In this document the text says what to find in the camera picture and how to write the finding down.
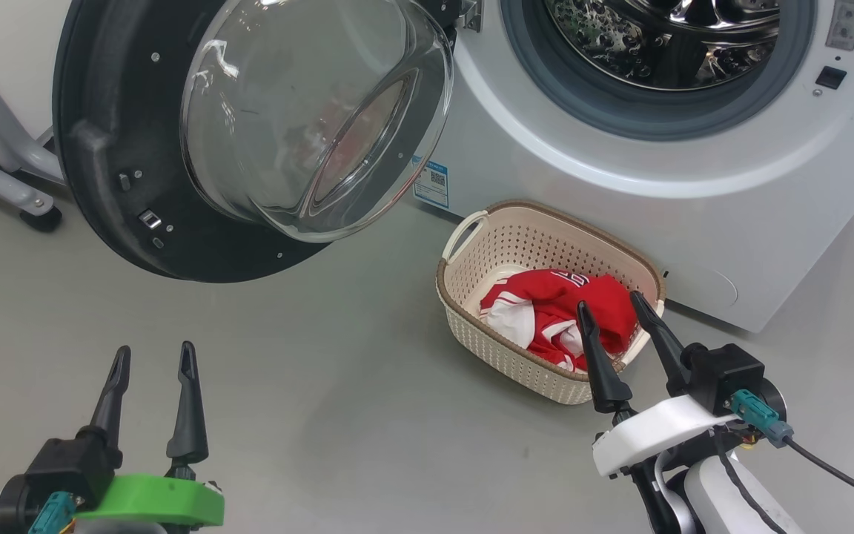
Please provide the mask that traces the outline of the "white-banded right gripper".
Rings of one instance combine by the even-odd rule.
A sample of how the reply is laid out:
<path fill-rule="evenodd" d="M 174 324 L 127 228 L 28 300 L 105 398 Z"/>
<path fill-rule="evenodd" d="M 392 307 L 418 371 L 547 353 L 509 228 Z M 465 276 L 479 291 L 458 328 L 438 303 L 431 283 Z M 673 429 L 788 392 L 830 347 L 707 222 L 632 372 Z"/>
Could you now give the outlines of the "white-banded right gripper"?
<path fill-rule="evenodd" d="M 660 358 L 667 377 L 668 393 L 687 393 L 690 369 L 681 361 L 684 345 L 640 291 L 630 291 L 629 298 L 638 324 L 649 334 Z M 600 341 L 600 328 L 586 301 L 579 302 L 577 315 L 594 409 L 604 415 L 627 412 L 631 409 L 631 389 L 615 371 Z M 665 399 L 604 432 L 592 445 L 592 457 L 600 476 L 608 477 L 621 467 L 643 462 L 714 426 L 737 419 L 733 413 L 712 415 L 688 395 Z"/>

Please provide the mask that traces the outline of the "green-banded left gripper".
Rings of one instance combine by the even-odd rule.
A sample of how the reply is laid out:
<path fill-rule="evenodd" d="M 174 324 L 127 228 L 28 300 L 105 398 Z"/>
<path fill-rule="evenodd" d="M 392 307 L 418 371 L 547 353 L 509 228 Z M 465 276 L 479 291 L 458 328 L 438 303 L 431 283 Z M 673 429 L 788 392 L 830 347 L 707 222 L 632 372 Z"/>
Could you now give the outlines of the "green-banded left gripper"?
<path fill-rule="evenodd" d="M 90 420 L 108 447 L 118 446 L 130 372 L 131 348 L 122 346 Z M 182 467 L 209 457 L 199 361 L 190 341 L 181 345 L 177 374 L 181 391 L 166 453 L 173 466 Z M 224 524 L 225 503 L 213 484 L 138 473 L 116 476 L 94 510 L 83 510 L 82 499 L 67 492 L 35 504 L 28 498 L 26 477 L 17 475 L 0 491 L 0 534 L 207 534 Z"/>

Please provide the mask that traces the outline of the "black round glass washer door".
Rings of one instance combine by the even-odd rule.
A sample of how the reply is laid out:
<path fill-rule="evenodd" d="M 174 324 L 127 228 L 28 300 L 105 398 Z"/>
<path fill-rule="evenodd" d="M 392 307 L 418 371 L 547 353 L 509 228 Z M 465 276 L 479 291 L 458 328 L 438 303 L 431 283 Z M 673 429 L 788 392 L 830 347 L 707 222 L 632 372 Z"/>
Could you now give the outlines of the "black round glass washer door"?
<path fill-rule="evenodd" d="M 244 283 L 370 226 L 446 125 L 460 0 L 72 0 L 52 125 L 86 222 Z"/>

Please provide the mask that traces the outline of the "white front-load washing machine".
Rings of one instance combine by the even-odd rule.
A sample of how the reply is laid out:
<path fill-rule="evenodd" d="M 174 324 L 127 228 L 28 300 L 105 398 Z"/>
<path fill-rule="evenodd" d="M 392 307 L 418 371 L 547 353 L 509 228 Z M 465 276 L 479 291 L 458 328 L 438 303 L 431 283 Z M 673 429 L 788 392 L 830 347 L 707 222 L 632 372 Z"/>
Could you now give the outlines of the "white front-load washing machine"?
<path fill-rule="evenodd" d="M 762 67 L 681 92 L 597 70 L 543 0 L 483 0 L 480 33 L 458 7 L 440 209 L 546 204 L 647 254 L 670 300 L 762 330 L 854 216 L 854 51 L 826 46 L 833 4 L 779 0 Z"/>

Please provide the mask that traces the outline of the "cream perforated laundry basket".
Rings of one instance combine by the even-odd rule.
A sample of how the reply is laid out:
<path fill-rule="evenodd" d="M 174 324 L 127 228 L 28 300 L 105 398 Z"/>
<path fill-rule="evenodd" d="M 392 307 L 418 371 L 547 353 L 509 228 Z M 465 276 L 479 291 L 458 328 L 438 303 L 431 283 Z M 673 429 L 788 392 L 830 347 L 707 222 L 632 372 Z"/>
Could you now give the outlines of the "cream perforated laundry basket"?
<path fill-rule="evenodd" d="M 481 320 L 481 298 L 496 281 L 532 269 L 613 277 L 643 294 L 656 314 L 664 311 L 664 278 L 644 254 L 624 241 L 536 202 L 491 204 L 465 217 L 448 238 L 436 270 L 436 289 L 457 342 L 544 398 L 563 405 L 587 403 L 591 389 L 584 373 L 544 361 Z"/>

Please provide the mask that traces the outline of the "stainless steel washing machine drum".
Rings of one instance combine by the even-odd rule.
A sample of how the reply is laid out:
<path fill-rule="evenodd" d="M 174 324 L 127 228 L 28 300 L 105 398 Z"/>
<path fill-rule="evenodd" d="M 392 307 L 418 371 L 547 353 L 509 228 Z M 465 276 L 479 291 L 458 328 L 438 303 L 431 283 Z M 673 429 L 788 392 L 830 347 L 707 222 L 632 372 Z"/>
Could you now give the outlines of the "stainless steel washing machine drum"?
<path fill-rule="evenodd" d="M 566 43 L 607 76 L 660 92 L 729 84 L 762 67 L 779 0 L 543 0 Z"/>

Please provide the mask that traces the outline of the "blue energy label sticker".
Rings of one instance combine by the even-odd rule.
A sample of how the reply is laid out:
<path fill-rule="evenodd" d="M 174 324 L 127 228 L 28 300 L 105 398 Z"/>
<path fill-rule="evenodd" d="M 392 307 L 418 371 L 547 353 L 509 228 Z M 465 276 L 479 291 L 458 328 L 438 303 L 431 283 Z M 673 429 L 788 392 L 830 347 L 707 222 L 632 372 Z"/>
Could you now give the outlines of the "blue energy label sticker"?
<path fill-rule="evenodd" d="M 414 196 L 438 208 L 448 209 L 448 167 L 428 161 L 414 181 Z"/>

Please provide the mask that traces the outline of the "grey warning label sticker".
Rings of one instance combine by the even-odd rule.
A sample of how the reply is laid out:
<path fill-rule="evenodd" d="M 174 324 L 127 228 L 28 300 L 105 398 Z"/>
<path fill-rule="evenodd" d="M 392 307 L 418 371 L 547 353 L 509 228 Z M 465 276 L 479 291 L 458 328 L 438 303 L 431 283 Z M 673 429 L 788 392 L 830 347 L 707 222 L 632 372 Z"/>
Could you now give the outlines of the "grey warning label sticker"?
<path fill-rule="evenodd" d="M 854 51 L 854 0 L 834 0 L 826 46 Z"/>

